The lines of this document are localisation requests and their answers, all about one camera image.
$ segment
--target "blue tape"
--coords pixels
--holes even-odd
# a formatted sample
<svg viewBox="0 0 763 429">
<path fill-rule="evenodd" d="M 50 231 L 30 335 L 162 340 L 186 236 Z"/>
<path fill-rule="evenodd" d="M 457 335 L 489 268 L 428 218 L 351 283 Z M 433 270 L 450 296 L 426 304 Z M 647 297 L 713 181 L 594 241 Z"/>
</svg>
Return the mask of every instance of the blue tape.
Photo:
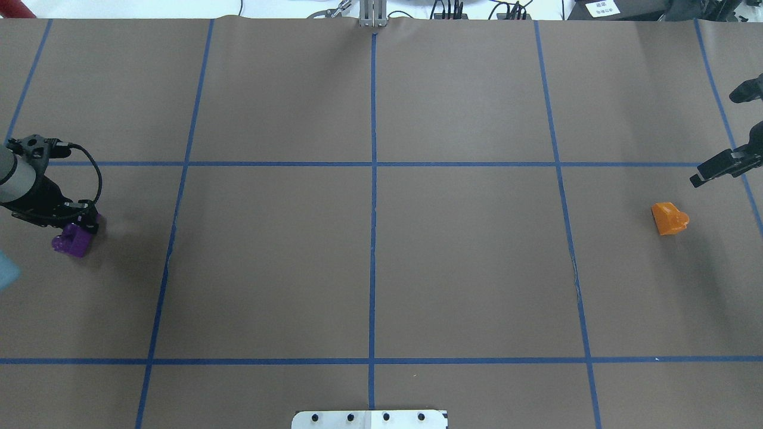
<svg viewBox="0 0 763 429">
<path fill-rule="evenodd" d="M 375 408 L 376 358 L 376 36 L 371 35 L 371 249 L 369 274 L 369 410 Z"/>
<path fill-rule="evenodd" d="M 762 355 L 728 356 L 584 356 L 570 357 L 376 357 L 375 365 L 559 365 L 607 363 L 690 363 L 690 362 L 761 362 Z M 368 365 L 365 357 L 327 358 L 177 358 L 111 359 L 111 358 L 57 358 L 6 357 L 0 365 L 140 365 L 145 366 L 306 366 L 306 365 Z"/>
<path fill-rule="evenodd" d="M 580 289 L 580 276 L 578 275 L 578 262 L 575 258 L 575 242 L 572 240 L 572 227 L 570 225 L 569 210 L 567 208 L 567 195 L 565 193 L 564 178 L 562 176 L 562 163 L 559 159 L 559 146 L 556 140 L 556 129 L 554 127 L 554 115 L 551 109 L 551 96 L 549 94 L 549 82 L 546 77 L 546 64 L 543 60 L 543 46 L 540 38 L 540 26 L 538 21 L 535 24 L 535 39 L 538 47 L 538 61 L 540 64 L 540 75 L 543 83 L 543 97 L 546 99 L 546 116 L 549 120 L 549 133 L 551 134 L 551 145 L 554 151 L 554 162 L 556 163 L 556 179 L 559 183 L 559 198 L 562 201 L 562 214 L 565 220 L 565 232 L 567 234 L 567 247 L 572 261 L 572 269 L 575 273 L 575 288 L 578 291 L 578 318 L 580 319 L 580 331 L 583 339 L 583 351 L 588 360 L 586 367 L 588 369 L 588 385 L 591 390 L 591 406 L 594 411 L 594 423 L 597 429 L 601 429 L 601 415 L 599 412 L 599 400 L 596 390 L 596 379 L 594 378 L 594 366 L 591 363 L 591 346 L 588 343 L 588 326 L 585 320 L 585 309 L 583 306 L 583 294 Z"/>
<path fill-rule="evenodd" d="M 45 31 L 43 32 L 42 39 L 40 39 L 40 46 L 37 47 L 37 53 L 34 54 L 32 67 L 30 67 L 29 74 L 27 74 L 27 81 L 24 82 L 24 88 L 21 90 L 21 95 L 18 97 L 16 110 L 13 112 L 13 117 L 11 118 L 11 124 L 8 126 L 8 132 L 5 133 L 5 140 L 3 141 L 3 143 L 7 142 L 8 139 L 13 137 L 13 129 L 16 127 L 16 120 L 18 120 L 18 115 L 21 114 L 21 106 L 24 104 L 24 100 L 27 97 L 27 91 L 29 91 L 29 85 L 32 83 L 32 77 L 34 76 L 34 71 L 37 70 L 37 64 L 40 62 L 40 57 L 43 54 L 43 48 L 45 47 L 45 42 L 47 41 L 48 34 L 50 33 L 50 27 L 52 26 L 53 26 L 53 20 L 49 19 L 47 22 L 47 25 L 45 26 Z"/>
<path fill-rule="evenodd" d="M 556 167 L 544 161 L 378 161 L 377 167 Z M 701 163 L 562 161 L 563 167 L 686 167 Z M 92 166 L 89 161 L 50 161 L 51 166 Z M 184 166 L 184 161 L 99 161 L 98 166 Z M 373 167 L 368 161 L 190 161 L 191 167 Z"/>
<path fill-rule="evenodd" d="M 193 137 L 196 130 L 196 118 L 198 117 L 198 106 L 201 103 L 201 91 L 204 88 L 204 76 L 207 71 L 207 60 L 209 58 L 209 46 L 212 41 L 212 29 L 214 28 L 214 20 L 209 20 L 209 28 L 207 29 L 207 43 L 204 46 L 204 56 L 201 61 L 201 72 L 198 77 L 198 87 L 196 88 L 196 100 L 194 102 L 193 114 L 191 116 L 191 127 L 188 129 L 188 143 L 185 147 L 185 159 L 183 160 L 183 171 L 180 176 L 180 185 L 178 187 L 178 197 L 175 200 L 175 213 L 172 216 L 172 229 L 169 232 L 169 243 L 167 245 L 167 255 L 164 259 L 164 272 L 162 274 L 162 285 L 159 288 L 159 298 L 156 302 L 156 314 L 153 319 L 153 329 L 151 330 L 151 342 L 148 351 L 148 364 L 146 364 L 146 371 L 143 375 L 143 388 L 140 392 L 140 402 L 138 403 L 138 412 L 135 417 L 135 429 L 140 429 L 143 425 L 143 413 L 146 409 L 146 398 L 148 396 L 148 388 L 151 381 L 151 370 L 153 365 L 153 357 L 156 352 L 156 339 L 159 336 L 159 324 L 162 320 L 162 309 L 164 306 L 164 297 L 167 291 L 167 279 L 169 278 L 169 260 L 172 256 L 172 251 L 175 246 L 175 235 L 177 233 L 178 213 L 180 212 L 180 205 L 183 200 L 183 190 L 185 189 L 185 178 L 188 175 L 188 164 L 191 158 L 191 148 L 193 146 Z"/>
<path fill-rule="evenodd" d="M 726 116 L 726 110 L 723 108 L 723 103 L 720 101 L 720 95 L 718 94 L 718 88 L 715 84 L 715 78 L 713 78 L 713 71 L 710 68 L 710 61 L 707 59 L 707 51 L 705 51 L 705 41 L 702 38 L 702 30 L 700 29 L 700 22 L 694 19 L 694 30 L 697 32 L 697 41 L 700 44 L 700 52 L 702 53 L 702 60 L 705 63 L 705 72 L 707 73 L 707 79 L 710 81 L 710 88 L 713 90 L 713 97 L 716 99 L 718 105 L 718 111 L 720 112 L 720 118 L 723 121 L 723 127 L 726 129 L 726 136 L 729 138 L 731 148 L 736 149 L 736 142 L 734 141 L 734 133 L 731 132 L 731 126 L 729 125 L 729 119 Z M 758 210 L 758 203 L 755 201 L 755 197 L 750 189 L 750 184 L 747 181 L 746 176 L 742 176 L 742 184 L 745 186 L 745 194 L 750 201 L 752 207 L 752 215 L 755 218 L 755 223 L 758 225 L 758 232 L 763 237 L 763 221 L 761 220 L 761 214 Z"/>
</svg>

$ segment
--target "purple object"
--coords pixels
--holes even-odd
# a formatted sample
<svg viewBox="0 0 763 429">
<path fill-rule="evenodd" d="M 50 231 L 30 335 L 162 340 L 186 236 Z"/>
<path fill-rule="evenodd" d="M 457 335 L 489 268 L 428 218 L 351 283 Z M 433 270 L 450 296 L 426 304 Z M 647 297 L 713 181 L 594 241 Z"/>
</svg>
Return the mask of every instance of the purple object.
<svg viewBox="0 0 763 429">
<path fill-rule="evenodd" d="M 81 258 L 87 252 L 93 234 L 90 234 L 85 228 L 77 224 L 68 224 L 63 228 L 61 235 L 56 235 L 50 243 L 56 252 L 66 253 L 74 257 Z"/>
</svg>

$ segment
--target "gray cylinder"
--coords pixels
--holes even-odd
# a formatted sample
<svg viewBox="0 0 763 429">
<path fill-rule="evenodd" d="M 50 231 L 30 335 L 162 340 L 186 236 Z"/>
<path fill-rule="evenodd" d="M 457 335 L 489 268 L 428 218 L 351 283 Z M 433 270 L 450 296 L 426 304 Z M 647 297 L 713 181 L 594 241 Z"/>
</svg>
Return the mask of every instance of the gray cylinder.
<svg viewBox="0 0 763 429">
<path fill-rule="evenodd" d="M 0 203 L 15 201 L 29 192 L 37 173 L 7 147 L 0 147 Z"/>
</svg>

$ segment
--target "orange block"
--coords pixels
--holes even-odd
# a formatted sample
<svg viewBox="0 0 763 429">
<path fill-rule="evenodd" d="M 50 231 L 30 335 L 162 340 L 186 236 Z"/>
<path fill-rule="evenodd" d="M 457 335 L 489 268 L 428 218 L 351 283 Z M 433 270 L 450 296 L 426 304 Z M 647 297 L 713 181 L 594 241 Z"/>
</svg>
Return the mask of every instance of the orange block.
<svg viewBox="0 0 763 429">
<path fill-rule="evenodd" d="M 678 210 L 672 202 L 658 202 L 653 205 L 652 215 L 660 235 L 678 234 L 689 224 L 689 215 Z"/>
</svg>

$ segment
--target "white label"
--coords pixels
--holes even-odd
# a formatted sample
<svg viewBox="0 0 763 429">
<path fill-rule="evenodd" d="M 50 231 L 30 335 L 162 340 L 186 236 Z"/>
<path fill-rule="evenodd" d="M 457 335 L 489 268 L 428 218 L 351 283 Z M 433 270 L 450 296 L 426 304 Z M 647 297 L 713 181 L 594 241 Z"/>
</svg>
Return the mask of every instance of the white label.
<svg viewBox="0 0 763 429">
<path fill-rule="evenodd" d="M 603 0 L 602 2 L 586 3 L 585 7 L 588 8 L 588 11 L 594 18 L 617 15 L 620 13 L 620 10 L 617 8 L 617 5 L 615 5 L 614 0 Z"/>
<path fill-rule="evenodd" d="M 448 429 L 447 411 L 303 411 L 291 429 Z"/>
</svg>

